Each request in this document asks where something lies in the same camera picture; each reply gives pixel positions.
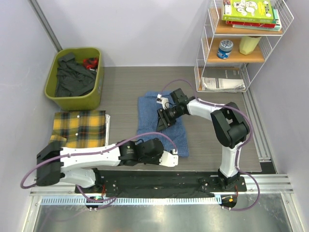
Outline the blue checked long sleeve shirt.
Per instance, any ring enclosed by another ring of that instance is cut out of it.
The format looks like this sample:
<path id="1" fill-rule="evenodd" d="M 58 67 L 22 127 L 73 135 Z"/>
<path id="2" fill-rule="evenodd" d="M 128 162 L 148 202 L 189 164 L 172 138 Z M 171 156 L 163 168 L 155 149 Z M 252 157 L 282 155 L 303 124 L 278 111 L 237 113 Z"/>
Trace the blue checked long sleeve shirt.
<path id="1" fill-rule="evenodd" d="M 157 110 L 162 107 L 156 102 L 156 91 L 148 91 L 144 96 L 138 97 L 138 129 L 137 134 L 155 132 L 158 123 Z M 178 155 L 180 157 L 189 156 L 189 148 L 186 136 L 186 129 L 181 118 L 176 120 L 176 123 L 161 131 L 169 137 L 177 146 Z"/>

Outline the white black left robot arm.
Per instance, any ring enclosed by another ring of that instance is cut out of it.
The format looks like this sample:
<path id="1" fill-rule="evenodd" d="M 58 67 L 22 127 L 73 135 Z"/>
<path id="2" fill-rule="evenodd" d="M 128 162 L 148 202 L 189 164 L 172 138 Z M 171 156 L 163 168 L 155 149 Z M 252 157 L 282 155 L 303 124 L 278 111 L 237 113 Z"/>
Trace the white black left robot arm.
<path id="1" fill-rule="evenodd" d="M 135 166 L 139 163 L 160 165 L 166 154 L 162 142 L 151 140 L 128 141 L 105 147 L 68 148 L 59 141 L 47 145 L 38 155 L 37 186 L 51 186 L 59 182 L 72 183 L 97 193 L 102 189 L 96 167 Z"/>

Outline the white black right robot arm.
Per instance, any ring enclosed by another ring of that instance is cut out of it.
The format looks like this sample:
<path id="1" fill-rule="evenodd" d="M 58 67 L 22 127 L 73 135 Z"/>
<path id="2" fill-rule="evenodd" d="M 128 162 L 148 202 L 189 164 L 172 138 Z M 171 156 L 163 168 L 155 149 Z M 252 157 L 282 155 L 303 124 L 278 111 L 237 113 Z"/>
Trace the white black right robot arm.
<path id="1" fill-rule="evenodd" d="M 215 104 L 198 97 L 187 97 L 182 89 L 170 93 L 173 103 L 162 94 L 156 102 L 162 107 L 157 110 L 157 131 L 174 125 L 183 115 L 199 116 L 212 122 L 215 135 L 222 145 L 222 161 L 218 169 L 218 185 L 228 191 L 234 188 L 240 178 L 239 156 L 251 129 L 246 117 L 233 102 Z"/>

